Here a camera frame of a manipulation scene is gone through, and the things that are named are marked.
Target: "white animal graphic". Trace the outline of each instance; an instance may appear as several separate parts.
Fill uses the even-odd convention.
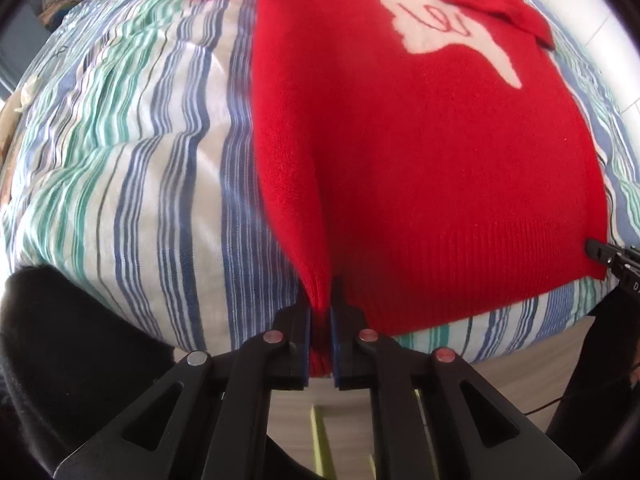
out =
[[[462,44],[482,54],[514,88],[522,88],[507,53],[478,22],[441,0],[380,0],[393,15],[393,27],[411,54],[436,52]]]

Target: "wooden floor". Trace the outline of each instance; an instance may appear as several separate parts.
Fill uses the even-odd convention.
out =
[[[527,412],[564,392],[574,370],[591,318],[514,354],[480,363],[476,369],[521,411]],[[340,480],[372,480],[368,457],[373,451],[367,392],[339,392],[333,380],[316,379],[304,392],[274,392],[269,435],[289,455],[313,469],[311,406],[322,406],[326,430]],[[531,416],[545,430],[555,407]]]

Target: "triangular cutout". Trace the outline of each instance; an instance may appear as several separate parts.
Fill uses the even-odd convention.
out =
[[[484,447],[495,447],[518,436],[520,431],[483,394],[468,381],[460,383]]]
[[[122,432],[124,440],[148,451],[155,451],[160,444],[164,429],[174,412],[182,385],[174,383]]]

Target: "bedding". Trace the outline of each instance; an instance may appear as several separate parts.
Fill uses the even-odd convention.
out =
[[[638,163],[609,89],[542,5],[550,54],[593,135],[608,239],[639,243]],[[86,0],[24,75],[40,82],[10,153],[7,266],[50,264],[185,350],[237,348],[291,304],[297,278],[264,220],[252,144],[254,0]],[[399,336],[478,361],[571,326],[614,286],[583,278]]]

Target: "black cable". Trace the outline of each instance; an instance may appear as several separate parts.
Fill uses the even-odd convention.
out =
[[[625,377],[628,377],[628,375],[631,372],[633,372],[634,370],[637,370],[638,368],[640,368],[640,362],[637,362],[628,371],[624,372],[622,375],[620,375],[619,377],[616,377],[615,379],[609,381],[608,383],[601,384],[600,386],[594,386],[592,388],[585,388],[584,390],[579,390],[579,391],[574,392],[572,394],[563,395],[561,397],[558,397],[557,399],[550,400],[548,403],[543,404],[542,406],[536,408],[535,410],[531,410],[530,412],[527,412],[524,415],[525,416],[529,416],[529,415],[533,415],[534,413],[541,412],[545,408],[548,408],[549,406],[553,406],[556,402],[560,402],[561,400],[573,399],[574,397],[578,397],[578,396],[581,396],[581,395],[593,394],[595,392],[599,392],[600,390],[603,390],[604,388],[608,388],[609,386],[613,386],[614,384],[616,384],[618,381],[621,381]]]

